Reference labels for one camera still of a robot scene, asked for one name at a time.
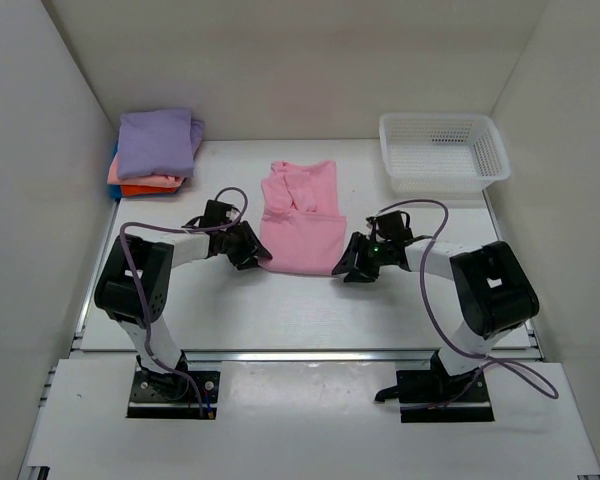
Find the pink t-shirt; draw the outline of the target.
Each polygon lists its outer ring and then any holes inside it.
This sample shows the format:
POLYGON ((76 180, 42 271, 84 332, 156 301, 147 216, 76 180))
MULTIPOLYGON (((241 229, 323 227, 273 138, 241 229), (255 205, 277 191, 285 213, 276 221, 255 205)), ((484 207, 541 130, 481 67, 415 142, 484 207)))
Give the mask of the pink t-shirt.
POLYGON ((329 276, 343 253, 347 230, 336 163, 274 162, 261 189, 260 239, 272 258, 260 266, 274 273, 329 276))

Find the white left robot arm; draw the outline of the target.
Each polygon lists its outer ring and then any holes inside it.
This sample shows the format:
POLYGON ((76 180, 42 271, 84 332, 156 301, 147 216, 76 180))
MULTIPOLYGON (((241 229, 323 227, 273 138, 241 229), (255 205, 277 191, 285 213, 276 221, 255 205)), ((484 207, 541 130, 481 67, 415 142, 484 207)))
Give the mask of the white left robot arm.
POLYGON ((192 384, 164 320, 171 272, 219 255, 239 271, 273 258, 237 207, 212 199, 202 216, 179 229, 124 224, 100 274, 96 307, 126 332, 145 381, 165 397, 177 398, 192 384))

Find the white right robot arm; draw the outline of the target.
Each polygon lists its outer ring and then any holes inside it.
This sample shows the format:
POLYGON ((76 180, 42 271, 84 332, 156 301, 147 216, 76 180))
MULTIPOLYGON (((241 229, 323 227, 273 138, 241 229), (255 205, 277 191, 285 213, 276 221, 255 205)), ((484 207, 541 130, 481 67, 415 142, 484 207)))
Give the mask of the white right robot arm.
POLYGON ((539 312, 539 300, 511 247, 496 241, 481 247, 416 236, 405 211, 367 219, 370 231, 356 232, 331 274, 346 283, 373 283, 386 266, 415 273, 425 311, 443 341, 430 359, 424 386, 440 400, 469 387, 490 361, 493 347, 539 312), (426 286, 429 276, 453 283, 463 321, 447 336, 435 318, 426 286))

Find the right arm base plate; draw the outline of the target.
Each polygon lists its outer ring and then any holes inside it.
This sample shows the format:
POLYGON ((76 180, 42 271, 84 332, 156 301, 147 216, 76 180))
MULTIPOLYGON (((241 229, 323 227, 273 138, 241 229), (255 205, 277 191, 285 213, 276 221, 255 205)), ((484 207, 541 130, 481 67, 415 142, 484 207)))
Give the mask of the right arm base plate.
POLYGON ((399 402, 402 423, 488 423, 495 420, 483 372, 444 377, 432 370, 398 370, 396 384, 376 403, 399 402))

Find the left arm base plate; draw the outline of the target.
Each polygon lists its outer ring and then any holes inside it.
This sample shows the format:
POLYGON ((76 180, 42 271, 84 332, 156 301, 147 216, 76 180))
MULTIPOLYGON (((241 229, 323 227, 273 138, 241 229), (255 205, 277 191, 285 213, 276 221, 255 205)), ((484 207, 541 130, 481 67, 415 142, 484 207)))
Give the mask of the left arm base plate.
POLYGON ((134 372, 126 417, 131 419, 215 420, 221 372, 190 370, 200 395, 188 380, 141 367, 134 372))

